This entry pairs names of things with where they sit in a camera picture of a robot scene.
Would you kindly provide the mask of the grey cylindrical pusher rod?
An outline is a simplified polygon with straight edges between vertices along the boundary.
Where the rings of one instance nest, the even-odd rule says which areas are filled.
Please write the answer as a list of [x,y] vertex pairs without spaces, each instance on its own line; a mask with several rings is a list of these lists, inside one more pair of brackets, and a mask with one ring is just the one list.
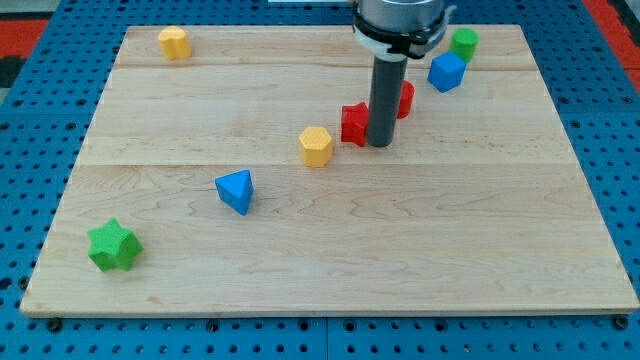
[[367,142],[373,147],[387,147],[393,141],[406,67],[407,58],[374,60],[366,130]]

